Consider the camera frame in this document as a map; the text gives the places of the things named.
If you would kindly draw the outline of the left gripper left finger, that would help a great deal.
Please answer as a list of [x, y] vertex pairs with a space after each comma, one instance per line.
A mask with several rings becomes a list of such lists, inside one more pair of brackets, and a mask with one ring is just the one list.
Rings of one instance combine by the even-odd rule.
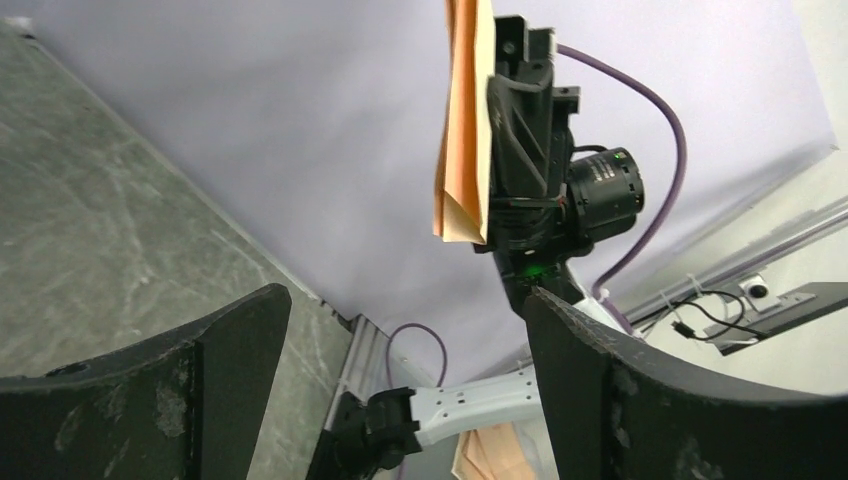
[[198, 320], [1, 382], [5, 479], [244, 479], [292, 300], [270, 284]]

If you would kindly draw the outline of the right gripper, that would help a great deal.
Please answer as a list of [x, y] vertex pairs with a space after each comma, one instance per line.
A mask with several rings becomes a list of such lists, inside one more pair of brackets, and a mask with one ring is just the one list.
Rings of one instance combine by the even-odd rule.
[[556, 87], [554, 32], [521, 16], [495, 25], [486, 91], [492, 129], [488, 241], [478, 253], [567, 248], [581, 236], [566, 187], [579, 89]]

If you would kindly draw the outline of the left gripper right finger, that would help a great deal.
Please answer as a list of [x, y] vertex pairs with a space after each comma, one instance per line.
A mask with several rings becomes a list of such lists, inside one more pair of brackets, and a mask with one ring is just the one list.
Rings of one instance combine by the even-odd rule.
[[563, 479], [843, 479], [845, 397], [688, 363], [534, 289], [525, 320]]

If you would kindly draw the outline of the orange letter paper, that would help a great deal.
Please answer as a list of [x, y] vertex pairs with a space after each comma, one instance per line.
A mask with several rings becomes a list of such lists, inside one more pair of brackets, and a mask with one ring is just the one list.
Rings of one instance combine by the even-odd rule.
[[433, 233], [445, 242], [487, 241], [492, 127], [488, 80], [495, 74], [489, 1], [447, 1], [450, 85], [434, 184]]

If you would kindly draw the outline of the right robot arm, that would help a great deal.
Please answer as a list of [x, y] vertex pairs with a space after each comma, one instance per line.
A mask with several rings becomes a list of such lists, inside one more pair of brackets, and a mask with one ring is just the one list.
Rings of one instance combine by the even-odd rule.
[[549, 29], [519, 16], [490, 21], [479, 49], [494, 55], [488, 80], [492, 126], [489, 237], [512, 309], [525, 322], [530, 367], [452, 388], [397, 387], [370, 393], [388, 366], [392, 338], [368, 318], [349, 326], [353, 342], [309, 470], [311, 479], [372, 479], [444, 438], [542, 412], [562, 479], [612, 479], [603, 428], [580, 412], [566, 367], [579, 362], [582, 326], [616, 320], [567, 268], [602, 240], [633, 227], [644, 188], [624, 149], [578, 147], [569, 118], [579, 91], [554, 84]]

